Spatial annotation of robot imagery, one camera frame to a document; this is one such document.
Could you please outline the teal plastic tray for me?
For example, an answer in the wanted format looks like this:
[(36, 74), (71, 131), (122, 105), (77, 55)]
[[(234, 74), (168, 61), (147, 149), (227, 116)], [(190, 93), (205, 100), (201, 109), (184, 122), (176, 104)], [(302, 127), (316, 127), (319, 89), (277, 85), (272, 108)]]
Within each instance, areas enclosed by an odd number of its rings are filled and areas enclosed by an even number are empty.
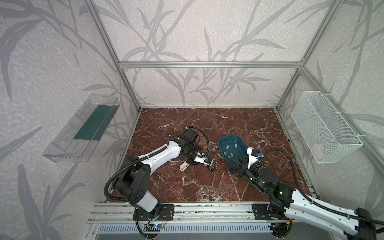
[(247, 146), (240, 136), (232, 134), (221, 137), (218, 146), (230, 174), (231, 167), (234, 166), (231, 160), (248, 164)]

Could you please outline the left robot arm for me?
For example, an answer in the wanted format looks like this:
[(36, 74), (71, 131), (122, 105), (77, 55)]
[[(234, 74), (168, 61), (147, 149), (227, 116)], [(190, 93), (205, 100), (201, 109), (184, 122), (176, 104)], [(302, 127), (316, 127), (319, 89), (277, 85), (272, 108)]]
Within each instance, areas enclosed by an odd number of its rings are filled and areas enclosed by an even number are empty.
[(167, 162), (184, 156), (186, 162), (180, 167), (204, 165), (214, 171), (213, 159), (208, 156), (210, 142), (206, 134), (197, 127), (187, 127), (182, 133), (169, 136), (167, 142), (154, 151), (139, 157), (128, 156), (122, 167), (113, 174), (104, 187), (109, 200), (124, 201), (151, 215), (160, 212), (160, 201), (149, 191), (151, 174)]

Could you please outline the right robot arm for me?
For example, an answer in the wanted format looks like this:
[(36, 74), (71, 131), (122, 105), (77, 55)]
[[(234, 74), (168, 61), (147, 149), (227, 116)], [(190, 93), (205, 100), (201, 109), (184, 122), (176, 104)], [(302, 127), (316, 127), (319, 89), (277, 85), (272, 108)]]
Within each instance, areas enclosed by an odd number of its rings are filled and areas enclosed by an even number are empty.
[(325, 230), (343, 240), (375, 240), (380, 233), (367, 210), (340, 208), (306, 195), (279, 182), (269, 168), (258, 172), (244, 163), (230, 161), (234, 175), (246, 178), (261, 194), (267, 195), (267, 215), (274, 218), (299, 220)]

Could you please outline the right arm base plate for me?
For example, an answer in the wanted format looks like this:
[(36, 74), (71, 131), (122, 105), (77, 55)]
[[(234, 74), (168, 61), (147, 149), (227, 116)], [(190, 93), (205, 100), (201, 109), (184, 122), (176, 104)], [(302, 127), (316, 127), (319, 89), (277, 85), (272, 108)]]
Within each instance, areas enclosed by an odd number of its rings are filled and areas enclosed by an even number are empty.
[(285, 219), (284, 214), (275, 210), (269, 203), (252, 204), (252, 211), (255, 220), (282, 221)]

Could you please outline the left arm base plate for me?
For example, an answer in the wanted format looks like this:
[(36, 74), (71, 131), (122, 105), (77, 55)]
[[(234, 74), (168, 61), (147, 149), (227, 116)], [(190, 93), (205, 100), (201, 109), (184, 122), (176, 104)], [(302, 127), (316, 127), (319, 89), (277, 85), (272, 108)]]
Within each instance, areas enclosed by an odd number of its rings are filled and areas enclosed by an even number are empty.
[(133, 220), (134, 221), (171, 221), (174, 218), (175, 205), (173, 204), (160, 204), (155, 208), (147, 212), (143, 208), (135, 209)]

